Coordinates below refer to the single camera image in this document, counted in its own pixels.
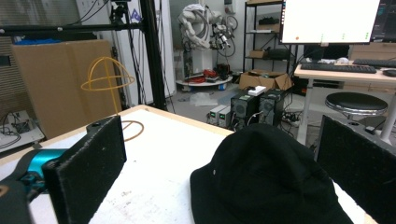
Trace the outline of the black metal shelf rack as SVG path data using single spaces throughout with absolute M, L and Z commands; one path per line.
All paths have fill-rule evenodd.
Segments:
M 244 4 L 243 71 L 263 69 L 288 73 L 298 48 L 281 44 L 282 0 L 247 0 Z

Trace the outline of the yellow wire hat stand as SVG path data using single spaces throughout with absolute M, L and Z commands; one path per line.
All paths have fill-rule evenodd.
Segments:
M 80 88 L 90 92 L 109 92 L 115 113 L 118 115 L 120 110 L 116 104 L 116 91 L 133 84 L 134 81 L 135 78 L 118 60 L 98 57 L 89 65 L 87 80 L 80 85 Z

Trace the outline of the black computer tower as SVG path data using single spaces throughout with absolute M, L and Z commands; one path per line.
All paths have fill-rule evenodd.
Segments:
M 232 122 L 234 131 L 257 123 L 259 120 L 259 98 L 247 93 L 240 93 L 231 98 Z
M 259 101 L 259 123 L 277 127 L 281 123 L 287 95 L 286 91 L 280 89 L 271 89 L 263 93 Z

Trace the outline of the black metal frame stand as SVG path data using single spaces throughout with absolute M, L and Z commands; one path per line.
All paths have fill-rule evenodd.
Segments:
M 125 24 L 111 22 L 110 24 L 91 24 L 91 25 L 0 25 L 0 36 L 18 36 L 27 34 L 50 34 L 50 33 L 87 33 L 98 31 L 121 31 L 127 30 L 129 34 L 132 30 L 140 30 L 146 41 L 146 51 L 148 57 L 148 69 L 153 96 L 152 105 L 161 110 L 167 110 L 163 58 L 160 52 L 160 40 L 155 16 L 154 0 L 138 0 L 141 7 L 142 21 L 130 22 L 128 3 L 131 0 L 110 0 L 121 7 L 125 14 Z

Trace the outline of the round black stool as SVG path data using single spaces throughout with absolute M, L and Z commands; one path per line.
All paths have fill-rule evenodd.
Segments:
M 379 116 L 388 110 L 388 104 L 375 96 L 359 92 L 336 92 L 329 94 L 325 105 L 352 119 L 358 116 Z

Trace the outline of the black bucket hat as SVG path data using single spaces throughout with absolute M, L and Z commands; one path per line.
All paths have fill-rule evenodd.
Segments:
M 353 224 L 313 151 L 267 124 L 228 135 L 190 188 L 195 224 Z

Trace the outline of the open cardboard box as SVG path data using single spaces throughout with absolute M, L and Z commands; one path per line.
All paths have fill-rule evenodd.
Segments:
M 261 69 L 253 69 L 240 76 L 240 90 L 246 90 L 248 87 L 257 86 L 286 91 L 293 86 L 293 83 L 287 73 L 265 71 Z

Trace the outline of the light wooden desk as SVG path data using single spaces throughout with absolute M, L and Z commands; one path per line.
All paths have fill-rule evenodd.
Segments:
M 357 83 L 371 83 L 375 85 L 385 85 L 396 89 L 396 77 L 387 77 L 381 70 L 377 70 L 375 74 L 364 74 L 364 73 L 341 73 L 334 71 L 322 71 L 322 70 L 304 70 L 299 64 L 294 75 L 299 78 L 307 78 L 307 91 L 304 100 L 304 110 L 302 114 L 301 123 L 297 132 L 297 141 L 301 144 L 305 144 L 307 123 L 308 123 L 308 111 L 310 107 L 311 96 L 313 93 L 313 83 L 315 79 L 333 80 L 333 81 L 348 81 Z M 389 104 L 388 116 L 385 120 L 380 139 L 384 142 L 391 144 L 389 137 L 393 129 L 393 125 L 396 122 L 396 92 L 393 94 L 392 100 Z

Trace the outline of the white power supply unit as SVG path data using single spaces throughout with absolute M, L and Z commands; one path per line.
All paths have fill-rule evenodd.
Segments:
M 226 108 L 226 105 L 218 105 L 217 107 L 209 111 L 209 123 L 218 124 L 219 123 L 219 112 Z
M 231 122 L 231 108 L 226 106 L 219 112 L 219 126 L 228 128 Z

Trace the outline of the black keyboard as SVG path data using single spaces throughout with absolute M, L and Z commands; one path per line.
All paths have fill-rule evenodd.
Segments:
M 396 68 L 396 61 L 393 60 L 375 60 L 375 59 L 356 59 L 353 64 L 369 65 L 373 67 Z
M 372 66 L 365 65 L 335 65 L 327 63 L 303 63 L 302 70 L 320 70 L 330 72 L 344 72 L 344 73 L 364 73 L 375 74 L 376 69 Z

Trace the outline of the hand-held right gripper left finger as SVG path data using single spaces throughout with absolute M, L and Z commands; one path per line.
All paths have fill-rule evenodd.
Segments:
M 88 224 L 127 161 L 121 119 L 101 119 L 42 171 L 59 224 Z

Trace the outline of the dark computer monitor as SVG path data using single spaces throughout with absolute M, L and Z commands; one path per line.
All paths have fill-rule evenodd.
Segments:
M 396 0 L 380 0 L 371 41 L 396 43 Z

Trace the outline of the small white box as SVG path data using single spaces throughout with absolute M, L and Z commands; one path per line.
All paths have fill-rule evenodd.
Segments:
M 252 90 L 249 90 L 247 93 L 251 96 L 259 96 L 266 91 L 264 86 L 257 86 Z

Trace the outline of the large cardboard sheet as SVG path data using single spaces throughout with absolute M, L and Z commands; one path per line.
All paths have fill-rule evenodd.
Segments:
M 11 49 L 48 139 L 115 114 L 109 92 L 80 88 L 91 62 L 110 55 L 108 41 L 13 45 Z

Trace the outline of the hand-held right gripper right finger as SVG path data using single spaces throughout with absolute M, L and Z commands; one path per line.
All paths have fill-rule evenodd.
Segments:
M 396 147 L 356 121 L 324 116 L 316 160 L 378 224 L 396 224 Z

